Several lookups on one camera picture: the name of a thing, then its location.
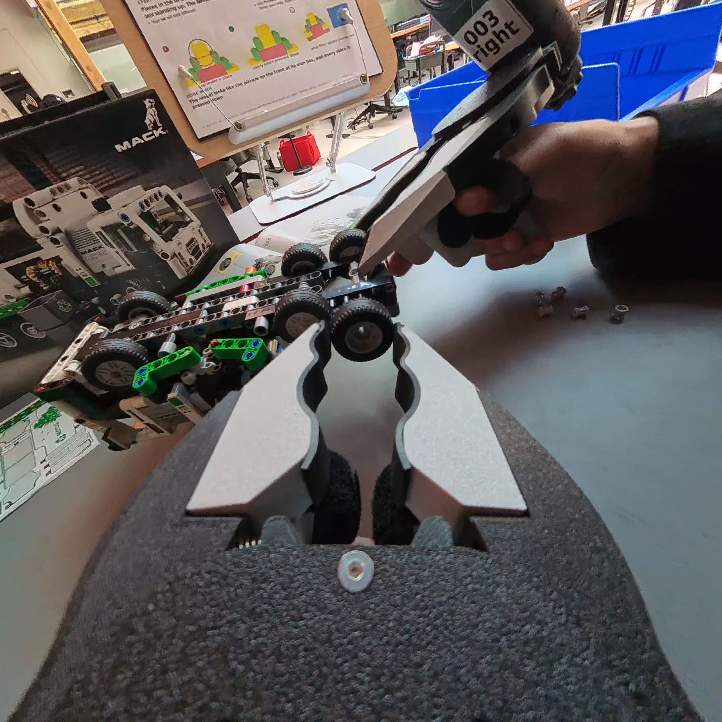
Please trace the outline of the printed instruction sheet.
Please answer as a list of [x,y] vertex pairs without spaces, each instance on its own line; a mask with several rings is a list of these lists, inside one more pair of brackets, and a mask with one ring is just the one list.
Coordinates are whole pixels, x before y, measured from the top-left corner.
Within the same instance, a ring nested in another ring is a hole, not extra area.
[[125,2],[199,140],[270,134],[382,74],[357,2]]

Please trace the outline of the lego truck model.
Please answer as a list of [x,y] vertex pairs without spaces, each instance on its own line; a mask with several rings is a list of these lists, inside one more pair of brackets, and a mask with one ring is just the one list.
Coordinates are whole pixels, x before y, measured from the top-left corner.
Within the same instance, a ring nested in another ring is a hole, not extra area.
[[134,290],[78,333],[33,394],[126,450],[199,422],[317,323],[340,356],[375,360],[391,346],[399,303],[385,262],[358,272],[364,240],[348,228],[328,251],[298,243],[250,258],[180,304]]

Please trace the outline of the lego set box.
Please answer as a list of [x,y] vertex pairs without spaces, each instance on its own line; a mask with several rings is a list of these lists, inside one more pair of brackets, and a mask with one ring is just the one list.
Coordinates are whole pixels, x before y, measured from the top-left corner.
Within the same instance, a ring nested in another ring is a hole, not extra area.
[[135,292],[193,288],[237,243],[155,91],[2,122],[2,405]]

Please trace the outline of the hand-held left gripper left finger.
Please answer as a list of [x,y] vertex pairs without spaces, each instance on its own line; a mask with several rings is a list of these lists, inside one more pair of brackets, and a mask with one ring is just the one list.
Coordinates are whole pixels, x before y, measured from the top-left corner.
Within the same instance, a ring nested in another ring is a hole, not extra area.
[[302,544],[331,486],[316,411],[328,387],[327,323],[309,326],[247,383],[185,507],[187,521],[243,520],[260,534],[282,516]]

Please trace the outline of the lego instruction booklet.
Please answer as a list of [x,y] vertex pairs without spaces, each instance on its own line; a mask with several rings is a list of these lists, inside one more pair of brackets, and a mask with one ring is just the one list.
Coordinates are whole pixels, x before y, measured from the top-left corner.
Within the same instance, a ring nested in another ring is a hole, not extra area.
[[310,243],[327,254],[334,236],[353,226],[371,201],[370,193],[348,193],[265,227],[249,208],[235,212],[229,221],[238,242],[222,254],[205,280],[240,275],[258,262],[270,268],[270,276],[278,275],[284,252],[297,243]]

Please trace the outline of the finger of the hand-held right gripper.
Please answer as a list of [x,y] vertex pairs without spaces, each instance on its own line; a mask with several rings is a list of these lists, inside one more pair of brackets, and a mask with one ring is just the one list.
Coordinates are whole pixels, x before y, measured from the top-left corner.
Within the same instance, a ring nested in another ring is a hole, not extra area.
[[425,168],[367,232],[359,275],[369,275],[393,252],[407,253],[421,264],[436,252],[457,266],[457,250],[445,248],[438,234],[438,216],[455,195],[447,169]]
[[393,203],[401,196],[402,192],[416,180],[422,171],[428,166],[431,158],[435,155],[447,140],[432,137],[423,147],[409,158],[408,162],[396,173],[395,176],[381,189],[373,202],[366,208],[366,211],[359,218],[359,229],[369,232],[384,212],[389,210]]

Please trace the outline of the green white sticker sheet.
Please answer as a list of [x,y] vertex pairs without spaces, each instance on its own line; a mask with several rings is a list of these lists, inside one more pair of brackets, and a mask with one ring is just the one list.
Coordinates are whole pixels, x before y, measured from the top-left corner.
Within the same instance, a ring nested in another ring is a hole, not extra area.
[[29,403],[1,423],[1,519],[100,445],[56,405]]

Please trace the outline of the person's right hand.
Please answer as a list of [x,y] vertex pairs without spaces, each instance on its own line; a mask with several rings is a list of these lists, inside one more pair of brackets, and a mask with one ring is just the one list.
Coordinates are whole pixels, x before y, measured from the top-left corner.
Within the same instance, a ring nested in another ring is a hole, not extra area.
[[609,227],[645,209],[659,138],[658,120],[603,120],[538,125],[502,149],[531,182],[527,211],[534,230],[472,240],[472,256],[489,269],[531,264],[558,241]]

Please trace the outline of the instruction sheet on wooden stand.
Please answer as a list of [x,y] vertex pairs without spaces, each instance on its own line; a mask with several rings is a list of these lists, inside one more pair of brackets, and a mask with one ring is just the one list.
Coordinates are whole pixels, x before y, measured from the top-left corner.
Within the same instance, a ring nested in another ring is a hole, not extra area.
[[169,88],[165,77],[159,70],[158,64],[133,21],[125,2],[103,2],[103,7],[111,18],[141,76],[148,86],[158,93],[167,114],[180,132],[188,149],[203,158],[220,160],[241,150],[259,147],[266,141],[280,138],[288,131],[302,129],[314,121],[334,115],[342,116],[348,108],[355,107],[363,101],[372,100],[390,89],[396,73],[395,53],[381,7],[378,2],[357,2],[357,4],[369,30],[373,47],[383,67],[382,74],[371,79],[367,94],[356,100],[342,102],[327,111],[308,115],[300,121],[291,122],[270,134],[260,135],[245,141],[240,139],[241,126],[238,124],[234,124],[232,130],[228,133],[219,133],[206,140],[199,140],[188,123],[173,91]]

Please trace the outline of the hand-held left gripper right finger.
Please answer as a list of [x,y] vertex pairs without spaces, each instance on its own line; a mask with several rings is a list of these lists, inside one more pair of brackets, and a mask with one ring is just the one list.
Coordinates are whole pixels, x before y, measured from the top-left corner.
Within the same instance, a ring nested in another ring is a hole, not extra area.
[[528,505],[479,389],[408,326],[394,328],[392,498],[419,524],[460,540],[472,518],[522,519]]

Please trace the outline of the large blue plastic bin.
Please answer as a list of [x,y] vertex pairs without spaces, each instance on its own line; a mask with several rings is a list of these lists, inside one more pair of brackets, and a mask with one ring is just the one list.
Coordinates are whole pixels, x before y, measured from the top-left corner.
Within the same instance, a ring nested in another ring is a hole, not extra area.
[[582,82],[537,123],[627,121],[700,97],[716,62],[720,2],[581,33]]

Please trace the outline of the red storage box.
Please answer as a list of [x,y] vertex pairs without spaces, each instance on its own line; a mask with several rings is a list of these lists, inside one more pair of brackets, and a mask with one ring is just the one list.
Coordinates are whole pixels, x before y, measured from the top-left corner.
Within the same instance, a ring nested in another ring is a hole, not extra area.
[[313,167],[320,159],[320,150],[312,131],[279,139],[278,158],[287,173],[295,173],[303,167]]

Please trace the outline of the black office chair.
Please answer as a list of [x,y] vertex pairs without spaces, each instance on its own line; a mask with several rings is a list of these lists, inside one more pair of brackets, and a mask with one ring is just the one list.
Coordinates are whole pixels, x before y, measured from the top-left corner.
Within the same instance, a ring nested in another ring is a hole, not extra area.
[[[249,181],[260,181],[261,175],[259,173],[244,170],[243,168],[251,162],[256,163],[258,160],[257,150],[258,149],[245,149],[227,156],[225,159],[227,165],[227,170],[225,171],[226,176],[229,176],[232,173],[235,174],[234,178],[230,181],[231,187],[238,195],[238,186],[241,185],[243,188],[243,195],[248,203],[253,201],[248,187]],[[264,172],[266,173],[266,180],[268,181],[268,184],[273,188],[278,188],[278,181],[275,178],[271,179],[269,174],[272,174],[273,176],[278,175],[283,172],[283,167],[277,166],[273,163],[272,157],[265,144],[260,147],[260,157],[264,162]]]

